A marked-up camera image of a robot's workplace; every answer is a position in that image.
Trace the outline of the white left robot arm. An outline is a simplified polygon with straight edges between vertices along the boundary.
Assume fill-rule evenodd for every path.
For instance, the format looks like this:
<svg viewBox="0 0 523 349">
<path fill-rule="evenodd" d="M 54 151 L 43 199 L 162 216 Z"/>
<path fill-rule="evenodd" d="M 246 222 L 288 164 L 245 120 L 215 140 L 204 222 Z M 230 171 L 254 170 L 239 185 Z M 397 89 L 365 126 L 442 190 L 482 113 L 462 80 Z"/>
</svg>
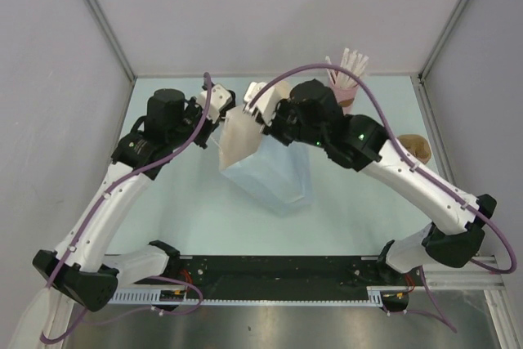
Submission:
<svg viewBox="0 0 523 349">
<path fill-rule="evenodd" d="M 52 250 L 40 250 L 36 270 L 51 286 L 91 312 L 101 310 L 117 289 L 129 284 L 175 281 L 180 252 L 161 240 L 135 252 L 107 255 L 131 206 L 159 175 L 173 153 L 190 144 L 204 149 L 211 134 L 235 107 L 235 93 L 215 84 L 186 98 L 176 89 L 159 89 L 146 113 L 122 137 L 105 178 L 82 217 Z"/>
</svg>

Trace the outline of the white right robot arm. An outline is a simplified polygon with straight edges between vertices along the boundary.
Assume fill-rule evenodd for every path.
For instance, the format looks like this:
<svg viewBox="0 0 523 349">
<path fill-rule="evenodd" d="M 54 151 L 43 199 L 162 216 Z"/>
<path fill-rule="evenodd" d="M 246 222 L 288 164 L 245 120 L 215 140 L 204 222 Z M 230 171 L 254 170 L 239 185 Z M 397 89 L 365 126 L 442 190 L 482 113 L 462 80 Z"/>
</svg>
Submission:
<svg viewBox="0 0 523 349">
<path fill-rule="evenodd" d="M 397 284 L 414 267 L 430 262 L 461 268 L 479 251 L 485 232 L 478 215 L 490 217 L 495 200 L 469 194 L 436 175 L 369 116 L 344 114 L 320 81 L 300 83 L 287 95 L 270 87 L 254 107 L 265 134 L 284 145 L 301 142 L 323 149 L 339 166 L 389 186 L 430 218 L 422 230 L 385 245 L 377 264 L 383 283 Z"/>
</svg>

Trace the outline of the light blue paper bag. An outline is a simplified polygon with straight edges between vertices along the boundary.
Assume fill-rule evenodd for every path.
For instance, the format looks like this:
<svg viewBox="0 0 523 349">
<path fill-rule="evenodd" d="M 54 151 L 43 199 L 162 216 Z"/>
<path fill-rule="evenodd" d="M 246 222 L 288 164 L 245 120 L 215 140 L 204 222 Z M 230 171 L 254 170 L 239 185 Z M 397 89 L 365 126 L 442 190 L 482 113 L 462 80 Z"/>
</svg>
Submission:
<svg viewBox="0 0 523 349">
<path fill-rule="evenodd" d="M 258 203 L 283 215 L 312 203 L 308 148 L 285 146 L 237 106 L 226 112 L 219 171 Z"/>
</svg>

